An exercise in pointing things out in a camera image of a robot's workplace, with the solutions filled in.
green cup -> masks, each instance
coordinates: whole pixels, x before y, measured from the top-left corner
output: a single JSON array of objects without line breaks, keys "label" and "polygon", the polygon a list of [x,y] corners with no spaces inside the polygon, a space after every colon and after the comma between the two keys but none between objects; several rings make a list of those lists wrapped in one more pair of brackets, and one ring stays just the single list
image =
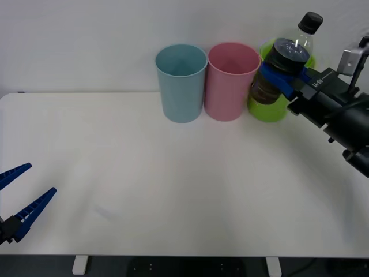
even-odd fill
[{"label": "green cup", "polygon": [[[267,53],[272,49],[273,43],[276,39],[270,39],[259,48],[259,54],[261,60],[264,61]],[[305,64],[307,68],[315,68],[316,60],[314,56]],[[287,106],[289,101],[281,95],[277,101],[270,105],[260,104],[255,101],[251,96],[248,97],[247,108],[255,118],[264,122],[277,122],[282,120],[288,113]]]}]

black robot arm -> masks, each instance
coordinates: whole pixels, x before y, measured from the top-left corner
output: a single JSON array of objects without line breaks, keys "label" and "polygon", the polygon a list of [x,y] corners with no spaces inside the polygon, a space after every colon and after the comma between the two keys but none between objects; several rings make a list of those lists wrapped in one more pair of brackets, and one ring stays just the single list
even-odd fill
[{"label": "black robot arm", "polygon": [[[337,141],[346,148],[345,160],[369,178],[369,95],[355,87],[368,56],[366,36],[359,48],[345,50],[336,71],[305,70],[304,81],[296,78],[290,83],[293,96],[289,98],[294,100],[288,108],[324,128],[330,143]],[[339,74],[353,76],[351,83],[342,81]]]}]

black bottle cap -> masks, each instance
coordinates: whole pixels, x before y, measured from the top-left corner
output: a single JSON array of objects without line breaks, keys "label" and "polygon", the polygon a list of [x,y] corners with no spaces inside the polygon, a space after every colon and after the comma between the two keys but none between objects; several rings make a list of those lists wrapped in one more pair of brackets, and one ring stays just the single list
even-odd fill
[{"label": "black bottle cap", "polygon": [[321,17],[317,13],[308,12],[307,14],[305,14],[304,18],[301,19],[298,26],[302,31],[313,35],[317,31],[317,29],[319,29],[322,23],[323,17]]}]

plastic bottle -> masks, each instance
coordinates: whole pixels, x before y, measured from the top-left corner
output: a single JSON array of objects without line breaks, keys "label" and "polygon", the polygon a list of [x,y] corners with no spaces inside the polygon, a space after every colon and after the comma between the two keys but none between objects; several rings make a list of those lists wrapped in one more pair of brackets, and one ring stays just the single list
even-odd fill
[{"label": "plastic bottle", "polygon": [[[312,36],[322,23],[320,15],[313,12],[305,14],[296,29],[276,39],[264,63],[279,73],[297,76],[312,55]],[[262,104],[274,103],[281,94],[261,74],[258,74],[250,93],[251,97]]]}]

plastic cup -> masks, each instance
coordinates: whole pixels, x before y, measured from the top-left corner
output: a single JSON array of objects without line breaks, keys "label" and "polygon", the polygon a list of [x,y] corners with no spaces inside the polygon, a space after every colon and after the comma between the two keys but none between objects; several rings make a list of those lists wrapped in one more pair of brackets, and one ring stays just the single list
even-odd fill
[{"label": "plastic cup", "polygon": [[250,46],[225,42],[214,46],[208,54],[205,111],[219,121],[240,117],[261,59]]},{"label": "plastic cup", "polygon": [[171,45],[157,54],[155,64],[164,115],[177,123],[195,120],[204,99],[206,53],[188,44]]},{"label": "plastic cup", "polygon": [[[264,61],[266,55],[272,49],[275,40],[276,39],[270,39],[260,46],[259,53],[262,61]],[[308,68],[314,68],[316,66],[316,60],[314,56],[310,57],[305,66]],[[288,105],[289,101],[283,95],[281,95],[277,101],[270,105],[258,103],[252,97],[249,97],[247,101],[247,107],[250,114],[252,114],[258,120],[264,122],[277,122],[282,120],[288,113]]]}]

